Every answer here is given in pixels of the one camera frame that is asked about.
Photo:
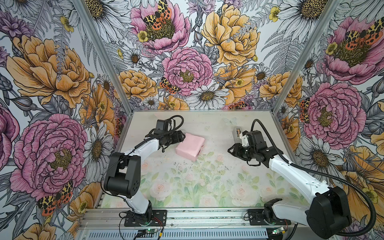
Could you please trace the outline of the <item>grey tape dispenser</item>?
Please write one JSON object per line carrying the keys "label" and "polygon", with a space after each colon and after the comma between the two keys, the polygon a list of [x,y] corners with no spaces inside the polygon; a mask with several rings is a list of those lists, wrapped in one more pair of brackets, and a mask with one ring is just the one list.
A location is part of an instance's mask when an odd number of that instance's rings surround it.
{"label": "grey tape dispenser", "polygon": [[241,144],[242,143],[242,128],[241,127],[234,127],[233,130],[233,138],[235,144]]}

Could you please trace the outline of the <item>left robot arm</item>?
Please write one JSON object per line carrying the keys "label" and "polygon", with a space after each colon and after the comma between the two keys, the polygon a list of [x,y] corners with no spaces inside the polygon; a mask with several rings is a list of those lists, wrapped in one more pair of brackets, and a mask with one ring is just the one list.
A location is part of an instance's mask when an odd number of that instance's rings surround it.
{"label": "left robot arm", "polygon": [[131,208],[126,218],[133,223],[147,226],[152,221],[152,203],[140,192],[142,161],[161,149],[183,142],[186,135],[178,131],[165,131],[147,135],[146,138],[127,153],[113,153],[104,175],[104,190],[110,195],[122,198]]}

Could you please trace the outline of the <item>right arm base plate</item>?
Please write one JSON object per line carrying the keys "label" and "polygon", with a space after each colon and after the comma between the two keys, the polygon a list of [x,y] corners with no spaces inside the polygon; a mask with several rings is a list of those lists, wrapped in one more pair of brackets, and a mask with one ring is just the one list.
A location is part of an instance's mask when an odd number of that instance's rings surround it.
{"label": "right arm base plate", "polygon": [[251,226],[264,226],[264,225],[291,225],[290,220],[278,219],[274,213],[270,210],[261,208],[248,209],[246,216]]}

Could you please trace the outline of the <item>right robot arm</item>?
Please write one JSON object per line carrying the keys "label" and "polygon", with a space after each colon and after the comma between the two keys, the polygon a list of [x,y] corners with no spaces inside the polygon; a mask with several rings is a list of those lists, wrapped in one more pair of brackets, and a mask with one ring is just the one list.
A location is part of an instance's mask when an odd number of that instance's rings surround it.
{"label": "right robot arm", "polygon": [[305,225],[320,238],[328,239],[352,223],[346,193],[339,187],[330,187],[307,172],[294,167],[283,152],[275,147],[246,146],[235,143],[228,149],[232,156],[249,162],[257,160],[288,181],[309,203],[308,207],[275,198],[264,205],[263,218],[268,224],[289,220]]}

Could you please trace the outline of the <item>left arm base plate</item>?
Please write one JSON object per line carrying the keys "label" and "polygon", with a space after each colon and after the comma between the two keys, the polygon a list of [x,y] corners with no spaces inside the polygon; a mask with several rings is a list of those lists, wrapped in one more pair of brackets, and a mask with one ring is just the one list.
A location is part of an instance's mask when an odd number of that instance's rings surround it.
{"label": "left arm base plate", "polygon": [[125,227],[164,227],[167,221],[167,210],[151,210],[145,214],[128,211],[124,217]]}

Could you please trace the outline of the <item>purple wrapping paper sheet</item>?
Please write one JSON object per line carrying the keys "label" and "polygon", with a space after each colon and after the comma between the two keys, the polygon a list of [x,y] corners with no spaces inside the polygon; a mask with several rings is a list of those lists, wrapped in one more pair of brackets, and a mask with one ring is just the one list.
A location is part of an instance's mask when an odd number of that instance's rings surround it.
{"label": "purple wrapping paper sheet", "polygon": [[205,138],[186,133],[185,139],[176,147],[176,154],[195,162],[205,144]]}

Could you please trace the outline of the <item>aluminium front rail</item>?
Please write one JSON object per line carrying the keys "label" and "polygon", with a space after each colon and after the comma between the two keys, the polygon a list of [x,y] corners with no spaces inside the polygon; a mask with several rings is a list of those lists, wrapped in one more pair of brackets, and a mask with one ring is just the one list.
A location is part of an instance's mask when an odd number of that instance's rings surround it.
{"label": "aluminium front rail", "polygon": [[[165,229],[251,228],[249,208],[168,208]],[[80,230],[116,230],[128,209],[91,209],[80,223]]]}

